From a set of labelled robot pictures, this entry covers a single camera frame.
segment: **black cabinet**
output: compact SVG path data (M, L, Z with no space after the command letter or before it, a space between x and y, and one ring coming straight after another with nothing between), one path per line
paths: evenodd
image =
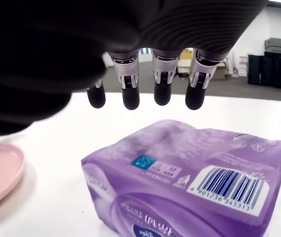
M248 83L281 88L281 53L249 55Z
M249 55L248 84L260 84L260 56Z

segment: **white table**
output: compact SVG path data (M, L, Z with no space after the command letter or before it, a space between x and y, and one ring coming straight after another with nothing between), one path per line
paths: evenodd
M217 128L281 140L281 102L206 97L197 111L183 95L168 105L142 94L135 111L124 108L120 94L93 109L85 93L73 95L56 116L21 133L0 138L20 147L27 167L20 184L0 203L0 237L114 237L97 217L80 160L91 152L161 119L197 128ZM281 191L266 237L281 236Z

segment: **robotic hand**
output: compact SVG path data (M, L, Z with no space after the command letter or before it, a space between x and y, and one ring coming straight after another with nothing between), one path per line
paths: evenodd
M0 2L0 136L61 110L87 88L105 103L102 54L125 106L139 104L138 50L153 49L155 101L170 100L177 59L195 48L185 102L201 107L220 63L267 0L15 0Z

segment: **purple package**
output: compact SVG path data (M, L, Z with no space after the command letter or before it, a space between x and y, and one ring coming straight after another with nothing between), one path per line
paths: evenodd
M262 237L281 141L164 120L82 160L99 218L122 237Z

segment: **size label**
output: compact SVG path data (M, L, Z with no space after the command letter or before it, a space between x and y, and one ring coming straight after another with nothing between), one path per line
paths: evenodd
M178 166L167 164L145 155L141 155L132 161L132 165L143 170L154 171L169 178L175 178L182 170L182 168Z

